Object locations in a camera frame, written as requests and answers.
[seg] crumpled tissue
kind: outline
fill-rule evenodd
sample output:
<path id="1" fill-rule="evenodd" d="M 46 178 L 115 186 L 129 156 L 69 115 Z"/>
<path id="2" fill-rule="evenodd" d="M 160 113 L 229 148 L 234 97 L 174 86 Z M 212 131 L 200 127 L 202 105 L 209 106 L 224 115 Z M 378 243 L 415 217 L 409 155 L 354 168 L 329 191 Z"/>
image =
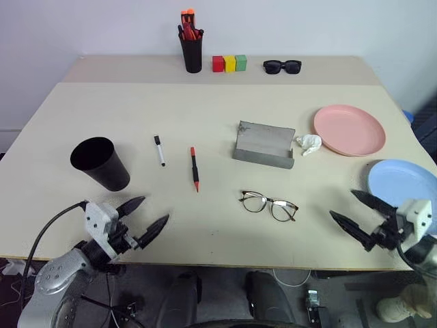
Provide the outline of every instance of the crumpled tissue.
<path id="1" fill-rule="evenodd" d="M 297 137 L 296 141 L 304 150 L 303 156 L 315 152 L 322 145 L 322 138 L 318 135 L 303 135 L 302 137 Z"/>

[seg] black pen holder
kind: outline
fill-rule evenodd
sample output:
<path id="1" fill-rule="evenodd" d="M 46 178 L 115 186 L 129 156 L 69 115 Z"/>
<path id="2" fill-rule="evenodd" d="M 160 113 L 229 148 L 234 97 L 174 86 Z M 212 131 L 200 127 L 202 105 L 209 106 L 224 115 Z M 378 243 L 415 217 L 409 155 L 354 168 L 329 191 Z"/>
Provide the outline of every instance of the black pen holder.
<path id="1" fill-rule="evenodd" d="M 183 40 L 179 35 L 182 52 L 184 53 L 185 69 L 189 73 L 198 73 L 202 70 L 202 40 Z"/>

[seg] sunglasses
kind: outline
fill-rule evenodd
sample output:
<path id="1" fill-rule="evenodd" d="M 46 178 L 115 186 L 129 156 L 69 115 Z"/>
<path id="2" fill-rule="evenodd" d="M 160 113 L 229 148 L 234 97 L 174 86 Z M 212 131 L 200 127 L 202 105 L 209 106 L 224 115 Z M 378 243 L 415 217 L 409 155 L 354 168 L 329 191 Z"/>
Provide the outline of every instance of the sunglasses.
<path id="1" fill-rule="evenodd" d="M 285 62 L 279 60 L 267 60 L 263 63 L 267 74 L 278 74 L 281 69 L 285 69 L 288 74 L 298 74 L 302 62 L 298 60 L 287 60 Z"/>

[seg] white wall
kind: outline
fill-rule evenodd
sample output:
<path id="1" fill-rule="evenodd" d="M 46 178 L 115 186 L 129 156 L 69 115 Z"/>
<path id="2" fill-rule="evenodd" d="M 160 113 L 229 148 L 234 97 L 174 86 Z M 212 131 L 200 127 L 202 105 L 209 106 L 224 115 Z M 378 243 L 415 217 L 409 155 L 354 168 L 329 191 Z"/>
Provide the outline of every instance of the white wall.
<path id="1" fill-rule="evenodd" d="M 436 0 L 0 0 L 0 130 L 22 128 L 78 54 L 179 53 L 189 7 L 205 54 L 358 55 L 409 111 L 437 88 Z"/>

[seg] red block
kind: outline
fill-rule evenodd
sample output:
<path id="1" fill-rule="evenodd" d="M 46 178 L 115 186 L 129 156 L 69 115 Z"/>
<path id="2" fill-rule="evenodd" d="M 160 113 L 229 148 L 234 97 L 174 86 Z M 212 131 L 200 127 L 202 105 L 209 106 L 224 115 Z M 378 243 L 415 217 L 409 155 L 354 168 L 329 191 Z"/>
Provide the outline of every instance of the red block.
<path id="1" fill-rule="evenodd" d="M 225 60 L 222 56 L 212 56 L 212 71 L 222 72 L 225 70 Z"/>

